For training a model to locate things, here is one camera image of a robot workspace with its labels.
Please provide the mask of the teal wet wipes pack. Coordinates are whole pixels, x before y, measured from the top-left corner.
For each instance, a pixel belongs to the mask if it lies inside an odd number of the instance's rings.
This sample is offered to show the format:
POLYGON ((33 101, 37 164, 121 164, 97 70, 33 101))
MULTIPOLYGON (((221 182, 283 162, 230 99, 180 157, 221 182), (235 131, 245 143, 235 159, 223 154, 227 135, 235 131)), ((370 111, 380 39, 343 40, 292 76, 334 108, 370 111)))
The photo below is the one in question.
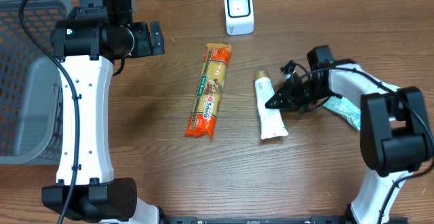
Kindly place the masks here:
POLYGON ((361 111, 347 98, 333 96, 323 105, 323 107, 343 117, 357 130, 361 129, 361 111))

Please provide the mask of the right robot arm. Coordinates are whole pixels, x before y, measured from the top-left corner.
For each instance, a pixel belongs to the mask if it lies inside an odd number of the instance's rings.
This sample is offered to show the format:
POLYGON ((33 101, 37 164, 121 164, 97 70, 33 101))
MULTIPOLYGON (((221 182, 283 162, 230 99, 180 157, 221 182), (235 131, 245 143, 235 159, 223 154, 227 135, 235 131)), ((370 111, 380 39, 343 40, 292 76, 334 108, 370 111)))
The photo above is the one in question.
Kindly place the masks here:
POLYGON ((333 96, 346 98, 361 113, 360 150, 368 167, 357 197, 342 217, 312 217, 312 223, 407 223, 390 209, 409 179, 433 160, 433 133, 422 92, 385 83, 351 59, 335 59, 326 46, 307 54, 309 67, 297 74, 294 60, 281 68, 286 79, 265 102, 268 109, 308 113, 333 96))

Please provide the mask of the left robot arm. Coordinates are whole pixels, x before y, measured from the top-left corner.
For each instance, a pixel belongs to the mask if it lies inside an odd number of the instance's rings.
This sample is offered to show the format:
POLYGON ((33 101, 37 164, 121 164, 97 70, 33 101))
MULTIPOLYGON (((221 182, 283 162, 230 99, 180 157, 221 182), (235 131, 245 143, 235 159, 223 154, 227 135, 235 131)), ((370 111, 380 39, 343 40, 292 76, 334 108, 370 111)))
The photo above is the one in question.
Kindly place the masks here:
POLYGON ((79 0, 52 33, 62 81, 62 154, 56 183, 41 192, 61 219, 88 223, 151 223, 161 209, 138 197, 133 178, 116 178, 108 137, 108 97, 116 60, 158 56, 158 22, 134 22, 134 0, 79 0))

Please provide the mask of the white cream tube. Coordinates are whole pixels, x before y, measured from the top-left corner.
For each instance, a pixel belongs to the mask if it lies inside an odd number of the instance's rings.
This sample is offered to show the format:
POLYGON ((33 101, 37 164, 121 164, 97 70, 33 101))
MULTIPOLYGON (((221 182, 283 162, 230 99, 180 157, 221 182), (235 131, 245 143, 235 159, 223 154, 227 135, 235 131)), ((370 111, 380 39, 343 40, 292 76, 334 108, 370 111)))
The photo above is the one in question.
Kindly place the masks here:
POLYGON ((267 71, 259 71, 254 74, 254 87, 257 110, 260 118, 261 139, 265 140, 279 136, 287 136, 288 131, 283 123, 280 110, 265 107, 266 102, 275 94, 267 71))

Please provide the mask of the orange spaghetti packet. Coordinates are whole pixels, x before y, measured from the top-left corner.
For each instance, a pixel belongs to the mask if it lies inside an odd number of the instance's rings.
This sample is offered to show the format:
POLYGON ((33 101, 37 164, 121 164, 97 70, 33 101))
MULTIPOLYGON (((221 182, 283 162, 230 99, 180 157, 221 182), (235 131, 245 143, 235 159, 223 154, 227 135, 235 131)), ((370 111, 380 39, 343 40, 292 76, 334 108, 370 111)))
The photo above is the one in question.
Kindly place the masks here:
POLYGON ((232 51, 231 44, 208 43, 206 45, 203 66, 185 136, 209 134, 211 138, 214 137, 232 51))

